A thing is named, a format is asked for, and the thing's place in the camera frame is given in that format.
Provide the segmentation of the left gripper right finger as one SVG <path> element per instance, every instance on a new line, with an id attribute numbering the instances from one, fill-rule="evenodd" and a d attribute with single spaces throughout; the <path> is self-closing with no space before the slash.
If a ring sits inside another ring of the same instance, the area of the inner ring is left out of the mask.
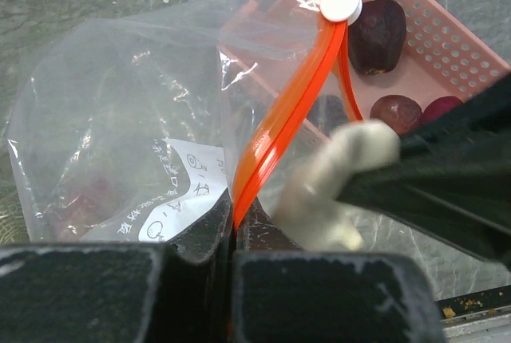
<path id="1" fill-rule="evenodd" d="M 256 198 L 236 234 L 238 250 L 301 250 L 277 227 Z"/>

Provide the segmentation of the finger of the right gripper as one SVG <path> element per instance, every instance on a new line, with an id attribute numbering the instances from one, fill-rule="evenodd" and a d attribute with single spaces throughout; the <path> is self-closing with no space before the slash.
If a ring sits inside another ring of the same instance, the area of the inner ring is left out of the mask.
<path id="1" fill-rule="evenodd" d="M 340 203 L 510 266 L 510 75 L 400 138 L 400 159 L 358 173 Z"/>

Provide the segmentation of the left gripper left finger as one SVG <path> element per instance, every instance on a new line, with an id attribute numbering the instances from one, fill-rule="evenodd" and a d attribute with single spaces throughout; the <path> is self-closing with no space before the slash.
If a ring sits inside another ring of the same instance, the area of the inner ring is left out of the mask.
<path id="1" fill-rule="evenodd" d="M 228 258 L 232 235 L 232 201 L 225 189 L 212 208 L 167 241 L 184 260 L 203 264 Z"/>

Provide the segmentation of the white garlic bulb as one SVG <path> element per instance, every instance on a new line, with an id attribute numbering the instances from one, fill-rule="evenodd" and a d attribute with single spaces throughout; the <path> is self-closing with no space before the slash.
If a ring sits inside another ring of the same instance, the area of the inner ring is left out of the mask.
<path id="1" fill-rule="evenodd" d="M 398 134 L 380 120 L 337 127 L 285 184 L 273 222 L 302 248 L 357 250 L 363 239 L 351 222 L 358 208 L 336 201 L 350 178 L 398 161 Z"/>

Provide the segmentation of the magenta dragon fruit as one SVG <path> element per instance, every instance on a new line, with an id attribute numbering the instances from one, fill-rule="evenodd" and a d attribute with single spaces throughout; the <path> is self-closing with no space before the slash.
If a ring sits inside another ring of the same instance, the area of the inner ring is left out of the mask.
<path id="1" fill-rule="evenodd" d="M 462 104 L 463 101 L 455 96 L 439 97 L 432 101 L 423 111 L 421 124 L 427 124 L 443 114 L 449 112 L 453 108 Z"/>

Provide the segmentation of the small dark red plum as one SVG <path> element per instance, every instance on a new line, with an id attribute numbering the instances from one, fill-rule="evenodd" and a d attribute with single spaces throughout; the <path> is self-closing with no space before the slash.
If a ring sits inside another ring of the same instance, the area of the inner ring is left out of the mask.
<path id="1" fill-rule="evenodd" d="M 421 123 L 420 105 L 402 95 L 387 95 L 379 98 L 370 110 L 370 118 L 383 121 L 397 134 L 416 129 Z"/>

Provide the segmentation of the pink plastic basket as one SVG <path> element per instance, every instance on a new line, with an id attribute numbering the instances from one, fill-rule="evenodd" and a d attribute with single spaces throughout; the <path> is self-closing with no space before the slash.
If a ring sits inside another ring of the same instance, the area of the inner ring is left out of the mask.
<path id="1" fill-rule="evenodd" d="M 406 40 L 396 68 L 377 75 L 351 69 L 352 88 L 345 90 L 340 69 L 334 67 L 320 94 L 339 97 L 348 120 L 368 118 L 374 102 L 387 95 L 409 97 L 422 108 L 439 97 L 467 101 L 510 71 L 509 64 L 434 0 L 394 1 L 406 15 Z M 327 136 L 306 119 L 298 138 L 314 148 Z"/>

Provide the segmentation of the green netted melon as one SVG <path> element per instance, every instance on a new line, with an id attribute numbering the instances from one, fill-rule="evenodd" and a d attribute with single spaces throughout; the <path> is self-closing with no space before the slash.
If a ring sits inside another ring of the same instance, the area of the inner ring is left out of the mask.
<path id="1" fill-rule="evenodd" d="M 15 184 L 2 179 L 0 197 L 1 244 L 29 242 L 30 239 Z"/>

